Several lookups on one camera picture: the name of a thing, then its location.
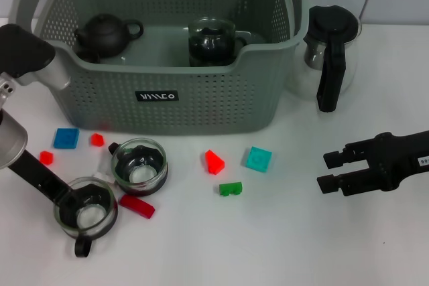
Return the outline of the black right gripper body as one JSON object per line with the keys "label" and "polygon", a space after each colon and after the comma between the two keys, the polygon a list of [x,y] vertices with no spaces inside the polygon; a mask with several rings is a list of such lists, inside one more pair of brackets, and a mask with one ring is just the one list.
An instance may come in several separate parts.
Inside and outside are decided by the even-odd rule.
{"label": "black right gripper body", "polygon": [[381,191],[392,191],[412,175],[428,171],[428,132],[406,136],[382,133],[365,152],[370,174]]}

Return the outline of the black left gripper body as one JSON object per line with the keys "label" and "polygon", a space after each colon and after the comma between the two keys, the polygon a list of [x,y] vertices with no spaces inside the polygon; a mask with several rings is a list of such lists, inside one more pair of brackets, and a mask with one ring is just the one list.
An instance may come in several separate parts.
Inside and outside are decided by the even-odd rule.
{"label": "black left gripper body", "polygon": [[72,188],[27,150],[8,168],[45,195],[56,206],[64,210],[73,208]]}

